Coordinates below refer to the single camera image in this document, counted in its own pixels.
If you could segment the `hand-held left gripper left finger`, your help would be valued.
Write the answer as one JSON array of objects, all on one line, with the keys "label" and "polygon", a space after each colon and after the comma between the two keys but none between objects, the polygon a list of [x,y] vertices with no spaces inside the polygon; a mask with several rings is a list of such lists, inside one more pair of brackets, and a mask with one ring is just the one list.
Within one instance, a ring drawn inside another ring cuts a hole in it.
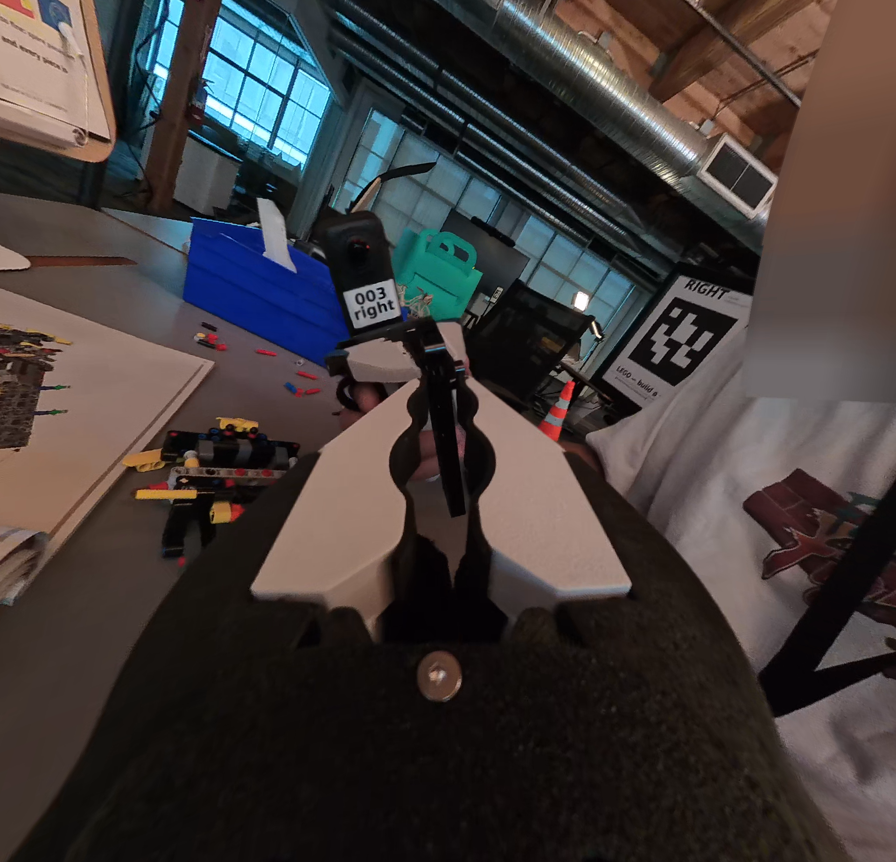
[{"label": "hand-held left gripper left finger", "polygon": [[407,485],[421,463],[420,379],[328,443],[252,583],[258,600],[356,610],[374,630],[395,595],[391,560],[405,532]]}]

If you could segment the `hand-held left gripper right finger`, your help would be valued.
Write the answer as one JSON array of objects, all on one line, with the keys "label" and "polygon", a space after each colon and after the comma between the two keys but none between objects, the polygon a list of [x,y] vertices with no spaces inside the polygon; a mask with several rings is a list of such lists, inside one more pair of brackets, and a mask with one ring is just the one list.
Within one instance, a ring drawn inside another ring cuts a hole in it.
[{"label": "hand-held left gripper right finger", "polygon": [[469,498],[455,575],[464,609],[488,622],[626,596],[632,580],[561,446],[468,377],[457,390]]}]

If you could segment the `black lego beam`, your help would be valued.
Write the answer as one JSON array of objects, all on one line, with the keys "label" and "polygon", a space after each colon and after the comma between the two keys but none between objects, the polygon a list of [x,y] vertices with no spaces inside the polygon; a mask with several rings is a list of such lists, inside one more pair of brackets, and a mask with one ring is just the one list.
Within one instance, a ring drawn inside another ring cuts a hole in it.
[{"label": "black lego beam", "polygon": [[466,512],[466,500],[454,392],[458,388],[459,375],[463,375],[463,367],[455,363],[438,324],[431,319],[414,328],[409,349],[427,392],[429,420],[447,508],[452,518],[460,517]]}]

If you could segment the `scattered small lego pieces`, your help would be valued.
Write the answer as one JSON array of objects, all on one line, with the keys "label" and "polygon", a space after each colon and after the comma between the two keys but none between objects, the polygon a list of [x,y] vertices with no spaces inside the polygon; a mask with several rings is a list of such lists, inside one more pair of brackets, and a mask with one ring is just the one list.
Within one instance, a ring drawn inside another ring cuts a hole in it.
[{"label": "scattered small lego pieces", "polygon": [[[211,325],[203,323],[202,327],[204,327],[204,330],[197,331],[193,335],[193,341],[195,344],[216,353],[224,353],[230,350],[229,344],[223,341],[221,337],[211,329]],[[276,353],[275,351],[265,348],[254,348],[252,349],[252,353],[265,358],[276,358],[278,356],[278,353]],[[304,379],[306,381],[310,381],[311,384],[296,384],[294,382],[285,381],[283,384],[284,388],[293,396],[316,396],[322,393],[322,387],[315,384],[315,381],[318,380],[318,377],[316,375],[307,373],[302,370],[297,370],[295,376],[300,380]]]}]

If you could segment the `open lego instruction booklet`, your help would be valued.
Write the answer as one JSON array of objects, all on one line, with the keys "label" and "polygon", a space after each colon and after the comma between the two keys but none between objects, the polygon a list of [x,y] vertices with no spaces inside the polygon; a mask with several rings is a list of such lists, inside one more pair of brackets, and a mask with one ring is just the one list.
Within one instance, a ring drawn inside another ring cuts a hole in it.
[{"label": "open lego instruction booklet", "polygon": [[1,578],[10,605],[213,364],[6,290],[1,314]]}]

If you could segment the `teal plastic bin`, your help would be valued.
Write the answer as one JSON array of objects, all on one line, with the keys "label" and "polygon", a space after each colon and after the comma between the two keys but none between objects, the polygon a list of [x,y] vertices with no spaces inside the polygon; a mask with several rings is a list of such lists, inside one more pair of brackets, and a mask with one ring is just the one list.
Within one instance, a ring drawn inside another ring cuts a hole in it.
[{"label": "teal plastic bin", "polygon": [[483,276],[472,244],[450,231],[405,229],[392,265],[402,307],[436,321],[461,319]]}]

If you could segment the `white paper sheet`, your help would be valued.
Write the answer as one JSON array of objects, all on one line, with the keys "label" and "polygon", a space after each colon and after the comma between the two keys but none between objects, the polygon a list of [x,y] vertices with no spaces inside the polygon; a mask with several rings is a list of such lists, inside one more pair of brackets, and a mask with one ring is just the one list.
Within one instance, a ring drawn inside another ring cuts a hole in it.
[{"label": "white paper sheet", "polygon": [[292,274],[296,274],[297,268],[290,254],[292,247],[288,243],[283,214],[271,199],[259,197],[256,204],[263,232],[263,255]]}]

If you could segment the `orange traffic cone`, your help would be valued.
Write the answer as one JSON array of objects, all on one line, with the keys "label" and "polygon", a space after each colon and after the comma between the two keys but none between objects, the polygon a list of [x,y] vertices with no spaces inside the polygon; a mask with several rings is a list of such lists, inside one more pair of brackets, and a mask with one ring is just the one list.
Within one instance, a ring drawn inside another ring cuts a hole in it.
[{"label": "orange traffic cone", "polygon": [[576,383],[574,380],[566,382],[558,398],[539,424],[539,430],[554,442],[559,442],[565,425],[566,415],[573,399]]}]

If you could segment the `black monitor screen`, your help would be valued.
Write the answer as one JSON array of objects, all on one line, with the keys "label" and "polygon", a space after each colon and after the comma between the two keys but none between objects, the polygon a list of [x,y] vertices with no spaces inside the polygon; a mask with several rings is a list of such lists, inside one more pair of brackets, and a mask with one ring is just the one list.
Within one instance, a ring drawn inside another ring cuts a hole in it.
[{"label": "black monitor screen", "polygon": [[521,279],[530,263],[530,258],[516,249],[514,241],[476,216],[467,218],[452,210],[442,230],[467,241],[476,250],[475,268],[483,275],[477,291],[487,297],[498,290],[506,291]]}]

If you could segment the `blue plastic bin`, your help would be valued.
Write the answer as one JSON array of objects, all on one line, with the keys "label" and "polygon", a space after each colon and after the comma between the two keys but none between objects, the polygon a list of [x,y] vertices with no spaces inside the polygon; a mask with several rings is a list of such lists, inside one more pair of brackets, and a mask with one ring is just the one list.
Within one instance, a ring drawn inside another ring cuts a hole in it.
[{"label": "blue plastic bin", "polygon": [[184,301],[319,365],[350,337],[330,270],[292,249],[291,272],[263,254],[263,232],[194,218]]}]

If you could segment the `large paned window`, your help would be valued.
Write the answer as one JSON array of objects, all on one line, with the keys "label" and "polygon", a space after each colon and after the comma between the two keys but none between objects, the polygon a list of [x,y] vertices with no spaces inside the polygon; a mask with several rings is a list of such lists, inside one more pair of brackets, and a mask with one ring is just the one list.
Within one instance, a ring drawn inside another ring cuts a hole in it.
[{"label": "large paned window", "polygon": [[229,129],[257,157],[306,170],[331,92],[281,8],[222,0],[202,79],[213,127]]}]

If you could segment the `framed black white marker sign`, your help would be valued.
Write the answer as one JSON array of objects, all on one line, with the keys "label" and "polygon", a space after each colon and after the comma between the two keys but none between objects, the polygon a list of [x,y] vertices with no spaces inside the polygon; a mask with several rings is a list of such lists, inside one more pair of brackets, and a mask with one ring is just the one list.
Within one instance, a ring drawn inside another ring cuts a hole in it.
[{"label": "framed black white marker sign", "polygon": [[612,421],[666,400],[748,322],[755,281],[681,265],[596,371]]}]

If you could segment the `paned glass wall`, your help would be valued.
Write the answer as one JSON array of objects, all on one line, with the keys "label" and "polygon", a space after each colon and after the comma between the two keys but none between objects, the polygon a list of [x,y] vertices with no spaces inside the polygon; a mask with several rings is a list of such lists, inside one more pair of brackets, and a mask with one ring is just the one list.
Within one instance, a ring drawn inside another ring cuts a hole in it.
[{"label": "paned glass wall", "polygon": [[521,280],[533,290],[572,308],[577,290],[587,292],[589,313],[608,330],[643,308],[646,293],[618,271],[608,257],[589,250],[584,241],[520,205],[500,185],[483,180],[457,158],[440,152],[400,122],[371,108],[357,140],[342,187],[334,196],[339,211],[377,175],[410,164],[432,162],[428,174],[387,182],[372,209],[395,248],[403,231],[442,229],[452,210],[477,217],[514,241],[530,258]]}]

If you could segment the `wooden post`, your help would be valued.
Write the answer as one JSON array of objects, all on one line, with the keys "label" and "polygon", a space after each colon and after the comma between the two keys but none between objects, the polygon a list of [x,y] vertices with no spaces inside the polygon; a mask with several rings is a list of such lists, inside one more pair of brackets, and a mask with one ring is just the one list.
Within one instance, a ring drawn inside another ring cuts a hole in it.
[{"label": "wooden post", "polygon": [[154,216],[171,207],[190,127],[188,110],[203,76],[222,0],[185,0],[160,116],[144,169],[143,205]]}]

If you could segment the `silver air duct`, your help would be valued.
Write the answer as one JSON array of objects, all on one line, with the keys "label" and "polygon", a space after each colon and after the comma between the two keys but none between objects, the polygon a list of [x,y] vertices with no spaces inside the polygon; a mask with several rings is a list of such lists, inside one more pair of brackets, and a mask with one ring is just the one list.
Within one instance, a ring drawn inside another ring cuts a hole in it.
[{"label": "silver air duct", "polygon": [[538,0],[500,0],[489,27],[504,56],[678,193],[708,214],[718,210],[735,224],[764,232],[770,206],[747,220],[696,177],[718,135],[705,137],[678,118],[595,44],[584,42],[558,17],[541,13]]}]

